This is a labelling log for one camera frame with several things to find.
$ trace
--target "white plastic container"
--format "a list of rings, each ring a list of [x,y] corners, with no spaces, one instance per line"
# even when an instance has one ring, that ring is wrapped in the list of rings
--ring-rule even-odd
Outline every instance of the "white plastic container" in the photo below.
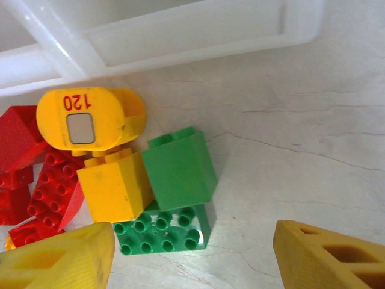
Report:
[[[325,0],[2,0],[1,4],[0,96],[5,96],[305,43],[319,34]]]

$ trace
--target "marble floor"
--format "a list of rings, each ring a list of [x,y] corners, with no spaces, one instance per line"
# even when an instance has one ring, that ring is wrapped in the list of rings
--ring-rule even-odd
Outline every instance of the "marble floor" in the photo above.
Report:
[[[385,244],[384,1],[329,1],[321,36],[305,45],[78,85],[138,92],[149,112],[141,148],[203,130],[220,177],[206,250],[117,252],[108,288],[283,288],[279,219]],[[0,113],[42,93],[1,98]],[[88,223],[83,207],[69,228]]]

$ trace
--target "red sloped block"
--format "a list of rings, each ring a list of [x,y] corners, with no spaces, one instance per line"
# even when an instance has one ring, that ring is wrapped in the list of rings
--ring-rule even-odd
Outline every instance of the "red sloped block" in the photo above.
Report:
[[[68,203],[67,210],[64,212],[63,218],[59,223],[58,230],[64,229],[65,226],[68,225],[69,222],[74,218],[76,213],[80,210],[84,201],[84,195],[82,191],[82,187],[80,186],[80,182],[76,184],[76,187],[73,191],[70,202]]]
[[[10,230],[8,233],[14,246],[17,248],[64,233],[64,231],[58,232],[56,229],[47,228],[41,220],[33,219],[28,223]]]
[[[28,213],[42,220],[48,228],[57,231],[69,208],[75,186],[76,171],[84,167],[81,158],[71,156],[68,151],[50,148],[39,174],[36,189],[28,206]]]
[[[0,188],[15,190],[34,182],[32,166],[0,174]]]
[[[41,163],[48,144],[36,123],[36,105],[10,107],[0,117],[0,173]]]
[[[14,226],[29,218],[26,209],[31,200],[28,186],[0,190],[0,225]]]

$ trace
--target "green duplo brick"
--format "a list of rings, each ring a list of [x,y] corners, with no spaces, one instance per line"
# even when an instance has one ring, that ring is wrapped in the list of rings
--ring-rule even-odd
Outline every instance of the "green duplo brick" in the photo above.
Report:
[[[160,211],[156,201],[135,221],[114,223],[124,255],[205,249],[211,228],[203,204]]]
[[[211,200],[218,179],[203,133],[192,126],[149,141],[143,161],[162,211]]]

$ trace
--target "toy pile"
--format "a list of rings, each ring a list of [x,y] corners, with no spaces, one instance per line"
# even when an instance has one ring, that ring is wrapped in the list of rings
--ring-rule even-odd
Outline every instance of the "toy pile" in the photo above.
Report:
[[[124,255],[204,249],[205,203],[217,185],[201,131],[187,127],[148,141],[146,108],[127,89],[53,90],[38,106],[0,117],[0,225],[7,250],[64,232],[87,202],[94,223],[113,223]],[[43,162],[32,197],[32,166]]]

